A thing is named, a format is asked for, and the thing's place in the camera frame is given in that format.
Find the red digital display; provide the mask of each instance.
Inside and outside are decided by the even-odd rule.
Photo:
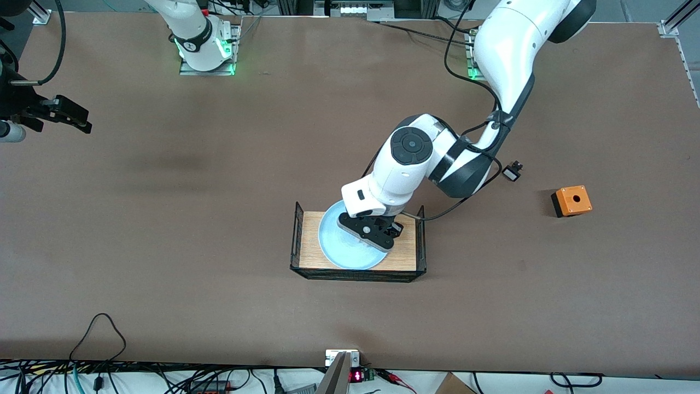
[[[365,374],[362,371],[362,368],[353,368],[350,371],[350,376],[348,376],[348,381],[350,383],[360,383],[365,381]]]

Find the green led light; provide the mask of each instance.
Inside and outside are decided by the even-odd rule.
[[[221,56],[223,56],[223,57],[230,57],[231,56],[231,44],[225,43],[224,41],[221,41],[220,39],[216,39],[216,45],[219,47],[219,51],[221,52]]]

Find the white robot link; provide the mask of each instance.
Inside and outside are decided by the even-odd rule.
[[[482,136],[472,144],[428,114],[404,119],[379,150],[372,173],[342,187],[346,212],[339,226],[388,252],[403,229],[393,219],[423,177],[452,198],[476,193],[532,91],[535,55],[546,41],[575,36],[595,9],[596,0],[502,0],[474,42],[479,69],[500,100]]]

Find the metal bracket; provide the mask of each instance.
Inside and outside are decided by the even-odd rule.
[[[211,71],[197,71],[185,62],[184,59],[180,62],[180,75],[184,76],[207,76],[207,75],[218,75],[218,76],[230,76],[236,74],[236,61],[238,60],[238,43],[241,39],[241,26],[231,25],[231,22],[223,21],[225,26],[230,28],[224,28],[223,37],[220,40],[220,49],[226,53],[231,53],[226,61],[221,63],[221,66],[211,70]]]
[[[470,29],[468,33],[464,34],[464,41],[472,45],[465,46],[467,50],[467,75],[469,79],[475,79],[477,81],[485,81],[486,77],[479,70],[479,65],[477,64],[476,58],[474,56],[474,40],[476,39],[479,28]]]
[[[353,368],[360,366],[360,351],[357,349],[328,349],[325,351],[325,365],[329,367],[333,364],[338,353],[346,352],[350,355],[351,366]]]
[[[673,37],[678,36],[678,29],[673,28],[668,30],[669,26],[666,24],[665,20],[662,20],[660,23],[657,23],[657,29],[659,30],[659,35],[663,39],[672,39]]]
[[[678,35],[678,27],[681,26],[695,11],[700,8],[700,0],[686,0],[668,18],[659,24],[661,37],[669,38]]]
[[[28,11],[34,15],[34,21],[31,22],[34,26],[46,25],[51,17],[51,10],[42,7],[36,0],[29,5]]]

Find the metal mounting plate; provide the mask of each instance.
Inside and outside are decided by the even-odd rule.
[[[325,365],[329,367],[339,352],[350,353],[353,368],[360,366],[360,351],[357,349],[328,349],[325,351]]]

